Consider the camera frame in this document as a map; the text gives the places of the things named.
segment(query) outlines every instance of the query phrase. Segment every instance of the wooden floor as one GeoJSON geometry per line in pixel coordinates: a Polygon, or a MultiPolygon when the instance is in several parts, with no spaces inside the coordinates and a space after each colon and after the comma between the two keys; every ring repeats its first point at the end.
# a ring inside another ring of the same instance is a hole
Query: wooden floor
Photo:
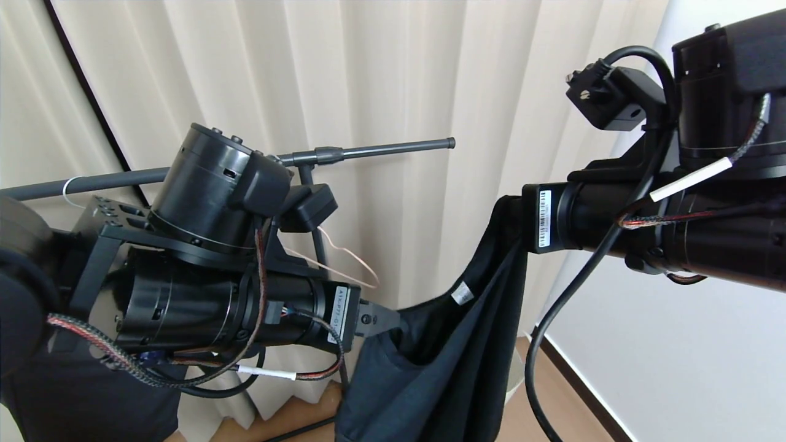
{"type": "MultiPolygon", "coordinates": [[[[520,338],[516,346],[520,354],[527,353],[528,341],[520,338]]],[[[612,442],[601,424],[584,405],[576,392],[565,381],[556,367],[542,353],[538,357],[536,382],[538,398],[563,440],[572,442],[612,442]]],[[[341,396],[338,384],[331,384],[325,390],[319,403],[312,404],[291,398],[269,421],[257,418],[248,430],[241,428],[234,420],[226,419],[215,433],[211,442],[261,442],[292,429],[333,416],[341,396]]],[[[291,442],[329,442],[333,441],[333,425],[304,433],[288,439],[291,442]]],[[[505,407],[502,428],[498,441],[528,440],[548,442],[543,435],[527,402],[523,386],[505,407]]],[[[184,442],[179,435],[170,437],[167,442],[184,442]]]]}

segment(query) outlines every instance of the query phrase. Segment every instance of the pink wire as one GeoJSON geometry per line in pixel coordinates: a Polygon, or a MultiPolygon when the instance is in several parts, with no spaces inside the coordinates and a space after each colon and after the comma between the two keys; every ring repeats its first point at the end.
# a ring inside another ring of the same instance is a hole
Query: pink wire
{"type": "Polygon", "coordinates": [[[371,268],[370,265],[365,263],[364,260],[361,260],[360,257],[355,255],[354,252],[352,252],[350,249],[347,249],[346,247],[338,247],[335,244],[333,244],[332,239],[330,239],[330,235],[328,235],[328,232],[326,232],[325,229],[322,228],[322,226],[319,226],[317,228],[319,229],[319,231],[323,235],[325,235],[325,238],[328,240],[328,243],[330,244],[330,247],[333,247],[336,250],[340,250],[341,252],[349,253],[350,256],[355,258],[355,260],[357,260],[363,267],[365,267],[366,270],[368,270],[371,273],[371,275],[374,277],[374,279],[376,280],[376,285],[369,284],[368,282],[363,282],[363,281],[361,281],[359,279],[356,279],[356,278],[352,278],[348,274],[341,273],[340,271],[338,271],[336,269],[328,267],[328,266],[324,265],[323,263],[318,262],[317,260],[312,260],[308,256],[305,256],[302,253],[296,252],[296,251],[294,251],[292,249],[289,249],[287,247],[284,247],[284,250],[286,250],[287,252],[291,253],[292,255],[295,255],[295,256],[298,256],[300,258],[303,258],[307,262],[312,263],[313,265],[315,265],[317,267],[324,268],[327,271],[335,273],[335,274],[337,274],[337,275],[339,275],[339,276],[341,276],[343,278],[349,279],[352,282],[357,282],[359,285],[362,285],[364,287],[368,287],[369,289],[376,289],[376,288],[378,288],[380,286],[380,277],[376,275],[376,272],[374,271],[374,269],[371,268]]]}

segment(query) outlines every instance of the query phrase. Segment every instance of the white ring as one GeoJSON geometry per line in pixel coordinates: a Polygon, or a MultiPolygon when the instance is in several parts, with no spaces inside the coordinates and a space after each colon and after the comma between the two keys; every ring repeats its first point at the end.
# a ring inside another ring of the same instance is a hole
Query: white ring
{"type": "Polygon", "coordinates": [[[69,179],[68,179],[68,181],[66,181],[66,182],[65,182],[65,184],[63,185],[63,198],[64,198],[64,199],[65,199],[65,200],[66,200],[66,201],[67,201],[67,202],[68,202],[70,205],[72,205],[72,206],[74,206],[74,207],[78,207],[78,208],[85,208],[85,206],[83,206],[83,205],[79,205],[79,204],[76,204],[74,201],[71,201],[70,199],[68,199],[68,195],[66,195],[66,194],[65,194],[65,190],[68,188],[68,185],[69,185],[69,184],[71,184],[71,181],[74,181],[74,180],[75,180],[75,179],[77,179],[77,178],[84,178],[84,176],[82,176],[82,175],[72,176],[71,178],[69,178],[69,179]]]}

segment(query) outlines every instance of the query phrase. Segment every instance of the white sticker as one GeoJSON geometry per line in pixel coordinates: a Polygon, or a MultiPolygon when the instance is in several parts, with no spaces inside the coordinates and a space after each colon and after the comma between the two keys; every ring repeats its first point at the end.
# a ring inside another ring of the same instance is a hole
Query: white sticker
{"type": "Polygon", "coordinates": [[[541,190],[538,198],[538,247],[551,245],[551,190],[541,190]]]}
{"type": "MultiPolygon", "coordinates": [[[[343,340],[344,317],[347,315],[349,303],[347,302],[347,287],[339,285],[336,287],[336,297],[333,298],[333,313],[330,315],[330,326],[338,332],[339,337],[343,340]]],[[[328,342],[331,344],[338,344],[333,339],[332,333],[328,333],[328,342]]]]}
{"type": "Polygon", "coordinates": [[[458,285],[451,296],[458,305],[467,304],[469,301],[475,299],[475,295],[472,294],[472,291],[469,289],[469,287],[467,287],[467,284],[464,281],[458,285]]]}

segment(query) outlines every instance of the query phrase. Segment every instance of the black fabric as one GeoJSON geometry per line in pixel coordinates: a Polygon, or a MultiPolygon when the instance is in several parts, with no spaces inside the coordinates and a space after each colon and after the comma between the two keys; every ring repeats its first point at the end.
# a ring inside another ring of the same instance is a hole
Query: black fabric
{"type": "Polygon", "coordinates": [[[340,442],[492,441],[516,343],[527,254],[518,197],[494,206],[464,273],[402,310],[402,328],[365,341],[336,417],[340,442]],[[474,300],[451,294],[465,283],[474,300]]]}
{"type": "MultiPolygon", "coordinates": [[[[183,379],[186,367],[166,366],[183,379]]],[[[161,441],[178,429],[180,391],[142,384],[85,351],[42,350],[2,379],[2,403],[27,442],[161,441]]]]}

